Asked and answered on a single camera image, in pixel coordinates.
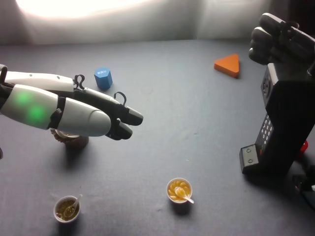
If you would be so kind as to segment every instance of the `green light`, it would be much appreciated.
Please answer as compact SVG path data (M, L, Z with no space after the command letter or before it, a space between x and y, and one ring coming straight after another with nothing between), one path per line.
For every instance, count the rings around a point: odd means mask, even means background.
M32 125L44 123L46 118L46 110L40 105L34 105L30 107L26 114L26 121Z
M24 106L32 100L32 96L28 92L21 92L15 98L15 103L18 106Z

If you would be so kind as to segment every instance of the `white curtain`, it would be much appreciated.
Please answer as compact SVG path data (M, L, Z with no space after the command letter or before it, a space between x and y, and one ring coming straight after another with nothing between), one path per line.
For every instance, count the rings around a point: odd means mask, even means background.
M270 8L270 0L41 0L41 4L35 4L36 0L17 0L17 3L32 44L243 38L250 36L260 15Z

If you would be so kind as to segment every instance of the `white spoon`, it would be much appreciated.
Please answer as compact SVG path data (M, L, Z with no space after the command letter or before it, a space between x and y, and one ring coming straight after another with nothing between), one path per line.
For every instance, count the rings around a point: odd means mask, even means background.
M75 213L75 210L77 209L77 206L79 204L79 201L82 197L82 194L79 195L79 197L77 198L77 200L74 202L74 204L68 206L64 212L63 212L63 215L66 217L66 218L70 218L71 216L73 216L73 214Z
M185 200L189 201L189 202L192 203L192 204L194 203L194 201L193 201L192 199L190 199L190 198L186 195L186 193L185 193L185 191L184 191L183 188L181 188L181 187L175 187L175 193L176 193L176 195L177 195L178 197L184 198Z

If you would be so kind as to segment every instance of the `orange triangular block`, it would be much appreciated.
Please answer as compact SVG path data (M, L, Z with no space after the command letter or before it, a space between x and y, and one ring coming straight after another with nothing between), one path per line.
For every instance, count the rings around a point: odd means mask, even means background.
M238 78L240 73L240 63L237 54L227 56L215 61L215 69L229 76Z

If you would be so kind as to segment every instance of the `gray tablecloth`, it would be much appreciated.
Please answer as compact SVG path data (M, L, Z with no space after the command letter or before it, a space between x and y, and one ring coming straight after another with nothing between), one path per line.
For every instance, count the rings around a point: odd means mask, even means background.
M109 67L114 83L106 94L124 92L144 115L129 140L90 138L78 153L49 131L0 116L0 235L314 235L315 214L290 176L241 173L239 150L254 143L265 115L265 66L250 61L248 49L232 41L0 47L0 63L11 71L80 73L92 89L94 70ZM239 79L213 69L233 53ZM308 141L312 155L314 132ZM175 177L190 181L194 205L171 204L166 185ZM79 220L59 225L55 202L80 193Z

